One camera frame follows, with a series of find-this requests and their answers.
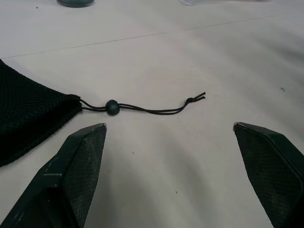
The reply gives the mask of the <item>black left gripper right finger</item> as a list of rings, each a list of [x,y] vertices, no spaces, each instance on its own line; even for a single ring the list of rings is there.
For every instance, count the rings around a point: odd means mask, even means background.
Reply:
[[[304,228],[304,154],[283,134],[236,122],[248,179],[274,228]]]

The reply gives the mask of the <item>black mesh drawstring bag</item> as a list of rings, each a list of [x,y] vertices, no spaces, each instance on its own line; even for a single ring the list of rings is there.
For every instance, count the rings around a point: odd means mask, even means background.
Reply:
[[[155,115],[180,113],[188,104],[205,98],[190,97],[176,109],[149,110],[109,100],[96,107],[74,94],[64,94],[39,84],[0,59],[0,167],[19,159],[44,142],[83,110],[105,112],[110,116],[121,109]]]

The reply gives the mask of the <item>clear plastic object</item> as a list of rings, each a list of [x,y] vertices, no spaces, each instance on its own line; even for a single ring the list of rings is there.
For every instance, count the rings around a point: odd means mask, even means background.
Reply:
[[[179,1],[186,6],[194,6],[204,3],[206,0],[179,0]]]

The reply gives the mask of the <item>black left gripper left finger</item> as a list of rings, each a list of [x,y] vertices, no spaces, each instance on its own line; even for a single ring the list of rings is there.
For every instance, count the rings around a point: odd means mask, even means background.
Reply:
[[[97,186],[106,124],[69,135],[36,173],[0,228],[84,228]]]

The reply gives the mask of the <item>dark green round container base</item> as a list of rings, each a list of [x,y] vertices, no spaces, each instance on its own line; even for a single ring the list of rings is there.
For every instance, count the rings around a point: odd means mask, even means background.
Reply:
[[[84,8],[92,5],[95,0],[57,0],[57,3],[70,8]]]

